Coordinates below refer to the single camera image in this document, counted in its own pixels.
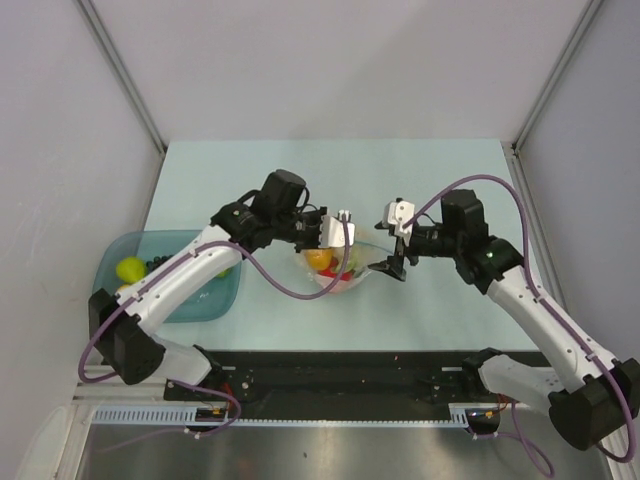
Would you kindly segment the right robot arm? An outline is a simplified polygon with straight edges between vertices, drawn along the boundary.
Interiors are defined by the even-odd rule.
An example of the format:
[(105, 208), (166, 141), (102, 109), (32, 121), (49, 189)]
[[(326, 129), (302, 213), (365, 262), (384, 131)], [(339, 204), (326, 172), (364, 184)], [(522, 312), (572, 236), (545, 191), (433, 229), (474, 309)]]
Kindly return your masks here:
[(452, 259), (462, 280), (508, 313), (552, 368), (543, 373), (486, 348), (464, 362), (463, 393), (473, 401), (503, 394), (528, 405), (581, 451), (632, 422), (639, 413), (638, 361), (619, 360), (576, 324), (533, 279), (524, 256), (490, 234), (474, 191), (452, 190), (440, 208), (439, 222), (420, 226), (409, 221), (413, 204), (389, 203), (375, 227), (394, 237), (394, 252), (372, 270), (403, 281), (406, 264), (415, 266), (422, 257)]

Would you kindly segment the orange fruit toy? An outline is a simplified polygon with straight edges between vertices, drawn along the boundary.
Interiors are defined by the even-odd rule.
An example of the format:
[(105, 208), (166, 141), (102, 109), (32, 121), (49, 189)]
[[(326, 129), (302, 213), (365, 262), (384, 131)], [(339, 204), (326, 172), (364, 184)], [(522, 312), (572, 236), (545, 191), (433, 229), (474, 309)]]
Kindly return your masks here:
[(309, 249), (304, 251), (307, 265), (314, 271), (328, 269), (333, 261), (332, 249)]

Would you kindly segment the green lettuce toy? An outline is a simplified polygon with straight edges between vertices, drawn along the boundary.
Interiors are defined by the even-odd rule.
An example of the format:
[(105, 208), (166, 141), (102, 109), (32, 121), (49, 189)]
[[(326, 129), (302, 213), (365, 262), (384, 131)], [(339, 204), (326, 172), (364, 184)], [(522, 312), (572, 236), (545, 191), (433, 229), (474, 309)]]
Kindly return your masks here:
[(349, 253), (344, 278), (358, 278), (367, 270), (368, 264), (371, 262), (370, 249), (362, 245), (354, 245)]

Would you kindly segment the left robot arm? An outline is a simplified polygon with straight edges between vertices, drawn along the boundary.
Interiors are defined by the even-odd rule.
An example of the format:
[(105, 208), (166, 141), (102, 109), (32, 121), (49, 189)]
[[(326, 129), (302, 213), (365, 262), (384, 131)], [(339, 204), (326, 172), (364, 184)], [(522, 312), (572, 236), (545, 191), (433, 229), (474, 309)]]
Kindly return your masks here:
[(169, 260), (117, 294), (99, 289), (88, 300), (89, 346), (127, 385), (157, 371), (184, 382), (197, 398), (214, 397), (221, 376), (196, 347), (156, 337), (188, 297), (223, 271), (273, 241), (297, 251), (327, 244), (333, 218), (324, 207), (308, 209), (309, 190), (298, 175), (278, 169), (263, 186), (222, 206), (210, 223)]

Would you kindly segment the red apple toy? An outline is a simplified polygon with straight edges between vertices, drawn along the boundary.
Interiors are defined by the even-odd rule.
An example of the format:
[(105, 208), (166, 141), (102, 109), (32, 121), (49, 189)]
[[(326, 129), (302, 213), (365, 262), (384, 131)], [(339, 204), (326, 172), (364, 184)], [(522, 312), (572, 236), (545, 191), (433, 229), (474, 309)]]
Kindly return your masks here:
[(341, 281), (349, 281), (353, 276), (353, 271), (347, 270), (343, 272), (341, 275), (339, 275), (338, 270), (332, 270), (327, 268), (325, 270), (318, 271), (317, 274), (319, 276), (326, 277), (326, 278), (331, 278), (331, 279), (339, 278)]

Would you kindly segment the clear zip top bag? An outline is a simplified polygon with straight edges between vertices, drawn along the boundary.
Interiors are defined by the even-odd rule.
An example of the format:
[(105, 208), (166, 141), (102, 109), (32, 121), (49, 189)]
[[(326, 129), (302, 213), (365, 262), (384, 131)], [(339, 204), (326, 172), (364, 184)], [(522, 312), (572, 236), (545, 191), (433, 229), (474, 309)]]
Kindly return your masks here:
[[(371, 262), (369, 264), (385, 260), (386, 257), (391, 254), (391, 251), (389, 249), (378, 246), (371, 242), (363, 241), (363, 240), (355, 240), (354, 244), (350, 247), (350, 250), (354, 245), (357, 245), (357, 244), (366, 246), (370, 249)], [(338, 270), (339, 275), (341, 275), (346, 269), (346, 262), (348, 261), (348, 259), (346, 262), (344, 262), (344, 248), (333, 248), (332, 250), (333, 250), (333, 261), (329, 269)], [(302, 251), (301, 253), (298, 253), (295, 256), (295, 259), (297, 264), (305, 271), (309, 279), (314, 281), (317, 285), (319, 285), (321, 289), (324, 289), (327, 286), (332, 285), (332, 289), (330, 290), (332, 294), (343, 293), (343, 292), (346, 292), (347, 290), (350, 290), (358, 286), (371, 273), (371, 270), (369, 270), (367, 267), (367, 270), (362, 276), (359, 276), (358, 278), (351, 278), (349, 281), (341, 281), (339, 278), (331, 279), (331, 278), (319, 276), (317, 274), (318, 271), (314, 271), (307, 265), (304, 257), (304, 251)]]

